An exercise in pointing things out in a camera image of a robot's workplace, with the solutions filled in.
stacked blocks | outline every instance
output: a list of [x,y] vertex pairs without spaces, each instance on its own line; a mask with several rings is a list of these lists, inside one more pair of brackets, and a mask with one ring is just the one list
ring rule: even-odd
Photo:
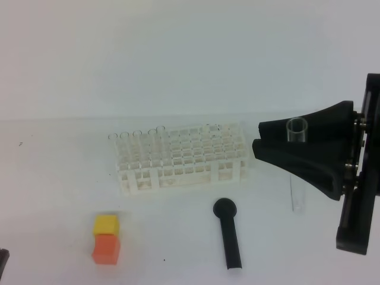
[[95,263],[115,265],[120,251],[118,217],[116,215],[97,216],[93,233],[95,248],[92,257]]

test tube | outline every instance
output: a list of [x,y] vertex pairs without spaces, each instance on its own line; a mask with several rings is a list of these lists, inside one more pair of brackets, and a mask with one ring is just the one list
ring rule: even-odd
[[157,130],[156,129],[150,129],[148,131],[149,135],[149,145],[150,149],[153,153],[156,153],[159,151],[159,142],[158,142],[158,135],[157,135]]
[[113,148],[113,151],[115,152],[116,155],[118,155],[118,135],[117,134],[109,134],[108,135],[108,141],[110,145]]
[[121,148],[124,150],[127,159],[131,158],[131,144],[129,143],[129,133],[122,132],[119,135]]
[[169,138],[169,134],[167,133],[165,127],[164,126],[158,126],[156,128],[156,131],[157,131],[157,135],[161,139],[160,151],[161,152],[170,151],[170,138]]
[[[308,140],[308,122],[296,117],[286,123],[287,141],[290,143],[306,143]],[[292,197],[292,210],[296,214],[305,211],[306,182],[294,174],[290,174],[290,195]]]

glass test tube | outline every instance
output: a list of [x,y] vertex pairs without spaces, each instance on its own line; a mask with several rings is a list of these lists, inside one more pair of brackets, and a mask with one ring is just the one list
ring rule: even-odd
[[[290,143],[306,143],[308,140],[308,122],[296,117],[286,123],[287,141]],[[294,213],[303,213],[305,210],[306,182],[294,174],[290,174],[290,195]]]
[[150,145],[151,152],[152,153],[159,152],[160,146],[159,146],[159,137],[157,135],[157,130],[150,129],[148,131],[148,135],[149,135],[149,145]]
[[170,151],[170,138],[164,126],[156,128],[157,135],[161,138],[161,152]]
[[129,133],[128,132],[122,132],[119,136],[120,138],[120,145],[121,148],[124,151],[124,155],[126,155],[127,161],[131,158],[131,146],[129,143]]

